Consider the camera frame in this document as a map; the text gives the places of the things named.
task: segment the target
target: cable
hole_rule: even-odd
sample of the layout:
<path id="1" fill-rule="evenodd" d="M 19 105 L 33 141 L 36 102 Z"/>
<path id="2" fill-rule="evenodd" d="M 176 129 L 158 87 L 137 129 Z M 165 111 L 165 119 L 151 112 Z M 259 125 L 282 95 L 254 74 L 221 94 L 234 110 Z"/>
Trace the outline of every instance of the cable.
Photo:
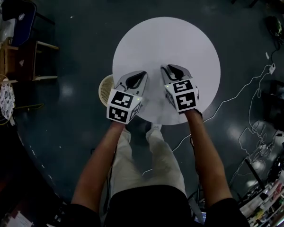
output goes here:
<path id="1" fill-rule="evenodd" d="M 249 114 L 248 114 L 248 122 L 249 122 L 249 124 L 250 124 L 250 110 L 251 110 L 252 100 L 253 100 L 253 98 L 254 98 L 254 96 L 255 96 L 256 94 L 257 94 L 258 98 L 261 97 L 260 84 L 261 84 L 261 81 L 263 80 L 264 76 L 267 75 L 267 74 L 269 74 L 269 73 L 265 73 L 265 74 L 264 74 L 264 72 L 265 72 L 265 69 L 266 69 L 267 67 L 270 67 L 270 66 L 271 66 L 271 65 L 266 65 L 266 66 L 264 67 L 264 69 L 263 69 L 261 75 L 258 76 L 258 77 L 253 77 L 253 78 L 250 80 L 250 82 L 249 82 L 248 84 L 245 84 L 245 85 L 242 87 L 242 89 L 237 93 L 237 95 L 236 95 L 235 97 L 221 102 L 221 104 L 219 105 L 219 107 L 218 107 L 217 110 L 215 111 L 214 115 L 213 115 L 212 117 L 206 119 L 206 120 L 204 121 L 204 123 L 207 122 L 207 121 L 209 121 L 209 120 L 211 120 L 212 118 L 214 118 L 214 117 L 216 116 L 216 114 L 218 113 L 219 109 L 221 108 L 221 106 L 222 106 L 224 103 L 229 102 L 229 101 L 231 101 L 231 100 L 233 100 L 233 99 L 236 99 L 236 98 L 239 96 L 239 94 L 243 91 L 243 89 L 244 89 L 246 86 L 248 86 L 248 85 L 251 84 L 251 82 L 253 81 L 253 79 L 261 78 L 261 77 L 263 76 L 262 79 L 259 81 L 258 89 L 256 90 L 255 94 L 253 95 L 253 97 L 252 97 L 252 99 L 251 99 L 251 104 L 250 104 Z M 255 133 L 256 133 L 256 134 L 259 136 L 257 130 L 254 129 L 253 126 L 251 126 L 251 129 L 246 128 L 246 129 L 243 131 L 243 133 L 244 133 L 246 130 L 249 130 L 252 134 L 255 134 Z M 178 149 L 178 148 L 180 147 L 180 145 L 182 144 L 182 142 L 183 142 L 186 138 L 188 138 L 188 137 L 190 137 L 190 136 L 191 136 L 191 134 L 185 136 L 185 137 L 180 141 L 180 143 L 172 150 L 172 152 L 174 152 L 176 149 Z M 244 151 L 246 151 L 247 155 L 250 156 L 250 154 L 247 152 L 247 150 L 242 147 L 240 141 L 239 141 L 239 144 L 240 144 L 241 149 L 244 150 Z M 144 174 L 147 173 L 147 172 L 150 172 L 151 170 L 152 170 L 152 169 L 149 169 L 149 170 L 143 172 L 142 175 L 144 175 Z"/>
<path id="2" fill-rule="evenodd" d="M 276 130 L 275 133 L 273 134 L 272 141 L 267 145 L 267 148 L 264 148 L 264 149 L 263 149 L 263 150 L 264 150 L 264 153 L 262 153 L 262 149 L 261 149 L 259 152 L 257 152 L 257 153 L 255 154 L 254 158 L 251 159 L 251 156 L 252 156 L 256 151 L 258 151 L 258 150 L 260 149 L 260 145 L 258 145 L 258 143 L 259 143 L 261 140 L 258 141 L 256 149 L 255 149 L 251 154 L 249 154 L 249 153 L 246 151 L 247 154 L 248 154 L 248 156 L 243 159 L 243 161 L 240 163 L 240 165 L 238 166 L 238 168 L 237 168 L 237 170 L 235 171 L 235 173 L 232 175 L 232 178 L 231 178 L 231 181 L 230 181 L 230 183 L 229 183 L 229 186 L 232 184 L 232 182 L 233 182 L 233 180 L 234 180 L 234 178 L 235 178 L 236 175 L 244 176 L 244 175 L 249 175 L 249 174 L 251 174 L 251 173 L 247 173 L 247 174 L 244 174 L 244 175 L 239 174 L 239 170 L 240 170 L 240 168 L 242 167 L 242 165 L 243 165 L 245 159 L 249 159 L 251 164 L 255 163 L 256 161 L 263 162 L 264 167 L 263 167 L 262 172 L 261 172 L 260 174 L 263 173 L 263 171 L 264 171 L 264 169 L 265 169 L 265 167 L 266 167 L 266 163 L 265 163 L 265 161 L 263 161 L 263 160 L 259 160 L 259 158 L 261 158 L 261 157 L 267 157 L 267 158 L 269 158 L 270 153 L 272 152 L 272 150 L 273 150 L 273 148 L 274 148 L 275 137 L 276 137 L 277 131 L 278 131 L 278 130 Z"/>
<path id="3" fill-rule="evenodd" d="M 271 61 L 271 63 L 274 63 L 274 60 L 273 60 L 273 55 L 274 55 L 274 53 L 275 52 L 277 52 L 277 51 L 279 51 L 278 49 L 275 49 L 273 52 L 271 52 L 271 54 L 270 54 L 270 61 Z"/>
<path id="4" fill-rule="evenodd" d="M 115 162 L 116 154 L 117 154 L 117 146 L 115 148 L 114 157 L 113 157 L 113 160 L 112 160 L 112 163 L 111 163 L 109 178 L 106 177 L 107 192 L 106 192 L 106 199 L 105 199 L 104 206 L 103 206 L 104 214 L 106 214 L 108 212 L 108 200 L 110 198 L 110 181 L 111 181 L 111 178 L 112 178 L 113 165 L 114 165 L 114 162 Z"/>
<path id="5" fill-rule="evenodd" d="M 189 197 L 187 198 L 187 200 L 189 201 L 191 198 L 194 197 L 194 195 L 197 193 L 198 190 L 194 191 L 191 195 L 189 195 Z"/>
<path id="6" fill-rule="evenodd" d="M 10 121 L 10 118 L 6 120 L 4 123 L 0 123 L 0 126 L 7 124 Z"/>
<path id="7" fill-rule="evenodd" d="M 28 105 L 28 106 L 16 107 L 15 109 L 37 107 L 37 108 L 31 108 L 31 109 L 35 110 L 35 109 L 42 108 L 43 106 L 44 106 L 44 104 L 33 104 L 33 105 Z"/>
<path id="8" fill-rule="evenodd" d="M 199 177 L 199 181 L 198 181 L 198 192 L 197 192 L 197 204 L 199 205 L 199 201 L 200 201 L 200 187 L 201 187 L 201 181 L 200 181 L 200 177 Z"/>
<path id="9" fill-rule="evenodd" d="M 229 183 L 229 186 L 232 184 L 232 182 L 233 182 L 234 178 L 236 177 L 236 175 L 240 175 L 240 174 L 239 174 L 239 170 L 240 170 L 240 168 L 242 167 L 242 165 L 244 164 L 245 159 L 248 159 L 251 164 L 253 164 L 254 162 L 256 162 L 256 161 L 258 160 L 258 159 L 257 159 L 257 155 L 254 156 L 254 159 L 253 159 L 253 160 L 251 160 L 251 156 L 252 156 L 257 150 L 259 150 L 261 143 L 262 143 L 262 144 L 265 144 L 265 140 L 266 140 L 267 135 L 266 135 L 266 134 L 262 135 L 262 134 L 263 134 L 264 129 L 265 129 L 266 126 L 264 125 L 264 126 L 263 126 L 263 129 L 262 129 L 262 131 L 261 131 L 261 133 L 259 133 L 259 132 L 257 131 L 257 128 L 258 128 L 258 126 L 260 125 L 260 121 L 256 121 L 255 123 L 253 123 L 253 125 L 251 125 L 251 123 L 250 123 L 250 112 L 251 112 L 251 107 L 252 107 L 252 102 L 253 102 L 254 97 L 255 97 L 256 95 L 257 95 L 258 98 L 261 97 L 261 89 L 260 89 L 261 82 L 262 82 L 262 80 L 264 79 L 264 77 L 265 77 L 266 75 L 270 74 L 269 72 L 264 74 L 265 69 L 266 69 L 267 67 L 270 67 L 270 66 L 271 66 L 271 65 L 266 65 L 266 66 L 264 67 L 264 69 L 263 69 L 261 75 L 260 75 L 259 77 L 254 77 L 254 78 L 252 78 L 251 81 L 250 81 L 248 84 L 246 84 L 246 85 L 244 86 L 244 87 L 248 86 L 248 85 L 252 82 L 253 79 L 261 78 L 261 80 L 259 81 L 258 88 L 256 89 L 256 91 L 255 91 L 255 93 L 254 93 L 254 95 L 253 95 L 253 97 L 252 97 L 252 99 L 251 99 L 250 107 L 249 107 L 249 112 L 248 112 L 248 123 L 249 123 L 251 129 L 250 129 L 249 127 L 245 128 L 245 130 L 242 132 L 242 134 L 241 134 L 241 135 L 239 136 L 239 138 L 238 138 L 238 142 L 239 142 L 240 148 L 246 152 L 247 157 L 245 157 L 245 158 L 242 160 L 242 162 L 240 163 L 239 167 L 237 168 L 237 170 L 235 171 L 235 173 L 232 175 L 232 178 L 231 178 L 231 181 L 230 181 L 230 183 Z M 241 93 L 241 91 L 244 89 L 244 87 L 240 90 L 240 92 L 239 92 L 235 97 L 233 97 L 233 98 L 231 98 L 231 99 L 229 99 L 229 100 L 223 101 L 223 102 L 220 104 L 220 106 L 218 107 L 217 111 L 220 109 L 221 105 L 222 105 L 224 102 L 229 102 L 229 101 L 231 101 L 231 100 L 237 98 L 238 95 Z M 247 150 L 242 147 L 242 144 L 241 144 L 241 142 L 240 142 L 240 138 L 242 137 L 242 135 L 244 134 L 244 132 L 245 132 L 246 130 L 249 130 L 252 134 L 257 134 L 257 136 L 260 138 L 260 140 L 259 140 L 258 143 L 257 143 L 256 149 L 255 149 L 251 154 L 249 154 L 249 153 L 247 152 Z"/>

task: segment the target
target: white round table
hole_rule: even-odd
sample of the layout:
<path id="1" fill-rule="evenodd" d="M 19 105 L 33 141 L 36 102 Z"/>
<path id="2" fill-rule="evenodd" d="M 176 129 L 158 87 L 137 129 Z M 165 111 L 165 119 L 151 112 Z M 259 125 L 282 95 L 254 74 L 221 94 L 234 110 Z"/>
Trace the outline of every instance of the white round table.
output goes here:
<path id="1" fill-rule="evenodd" d="M 220 62 L 209 38 L 196 26 L 173 17 L 157 17 L 133 27 L 120 41 L 114 55 L 115 84 L 125 74 L 144 70 L 148 82 L 139 116 L 158 124 L 187 122 L 165 97 L 160 66 L 175 64 L 189 70 L 199 89 L 198 109 L 213 101 L 220 83 Z"/>

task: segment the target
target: dark floor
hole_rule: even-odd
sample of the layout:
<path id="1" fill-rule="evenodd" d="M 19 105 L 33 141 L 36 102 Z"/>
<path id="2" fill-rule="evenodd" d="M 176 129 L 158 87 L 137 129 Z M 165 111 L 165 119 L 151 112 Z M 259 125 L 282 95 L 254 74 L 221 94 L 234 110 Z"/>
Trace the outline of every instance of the dark floor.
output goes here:
<path id="1" fill-rule="evenodd" d="M 44 33 L 34 35 L 41 41 L 60 46 L 43 66 L 52 64 L 58 79 L 27 85 L 26 98 L 16 97 L 17 105 L 45 103 L 35 111 L 14 113 L 19 134 L 36 167 L 55 192 L 69 201 L 76 181 L 90 156 L 106 132 L 110 121 L 106 108 L 98 99 L 101 80 L 112 74 L 116 47 L 125 33 L 136 24 L 152 17 L 176 17 L 200 28 L 212 41 L 221 64 L 220 87 L 213 103 L 204 112 L 204 119 L 212 116 L 223 100 L 235 96 L 254 76 L 259 76 L 269 64 L 265 52 L 274 45 L 263 18 L 276 13 L 264 1 L 248 8 L 252 0 L 36 0 L 38 11 L 52 18 L 54 29 L 36 21 Z M 276 70 L 263 80 L 268 90 L 272 79 L 284 81 L 284 45 L 274 54 Z M 246 156 L 240 149 L 238 137 L 248 126 L 251 98 L 258 80 L 248 86 L 232 102 L 222 106 L 215 118 L 206 123 L 209 134 L 223 160 L 228 181 Z M 263 118 L 261 99 L 255 99 L 251 121 Z M 133 157 L 141 172 L 151 167 L 151 154 L 144 139 L 146 122 L 135 118 Z M 265 129 L 267 142 L 275 132 Z M 188 124 L 163 126 L 162 133 L 171 148 L 189 133 Z M 256 148 L 257 137 L 246 132 L 242 145 L 250 153 Z M 175 152 L 190 195 L 197 188 L 194 154 L 186 139 Z M 241 174 L 248 173 L 244 166 Z M 252 175 L 237 176 L 233 193 L 244 195 Z"/>

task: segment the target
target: forearm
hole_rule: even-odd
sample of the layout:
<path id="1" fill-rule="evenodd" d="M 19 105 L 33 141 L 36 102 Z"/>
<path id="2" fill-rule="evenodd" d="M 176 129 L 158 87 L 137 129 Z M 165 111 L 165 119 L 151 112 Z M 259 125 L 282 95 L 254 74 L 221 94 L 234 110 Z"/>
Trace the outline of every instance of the forearm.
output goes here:
<path id="1" fill-rule="evenodd" d="M 223 163 L 207 134 L 201 116 L 195 110 L 189 110 L 185 114 L 191 130 L 196 168 L 206 204 L 211 206 L 219 200 L 231 198 Z"/>
<path id="2" fill-rule="evenodd" d="M 92 156 L 87 162 L 77 183 L 72 203 L 99 211 L 103 185 L 108 175 L 118 140 L 124 124 L 112 122 Z"/>

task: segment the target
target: hand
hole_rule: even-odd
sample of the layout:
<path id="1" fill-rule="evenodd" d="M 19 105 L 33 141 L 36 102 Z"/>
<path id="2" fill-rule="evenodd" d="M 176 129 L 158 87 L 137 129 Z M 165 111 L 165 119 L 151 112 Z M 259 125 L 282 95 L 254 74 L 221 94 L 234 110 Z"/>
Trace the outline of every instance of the hand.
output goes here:
<path id="1" fill-rule="evenodd" d="M 124 127 L 125 127 L 125 124 L 111 120 L 110 127 L 113 128 L 113 129 L 116 129 L 116 130 L 123 130 Z"/>
<path id="2" fill-rule="evenodd" d="M 203 120 L 203 115 L 202 113 L 197 110 L 197 109 L 189 109 L 187 111 L 184 112 L 186 118 L 189 119 L 201 119 Z"/>

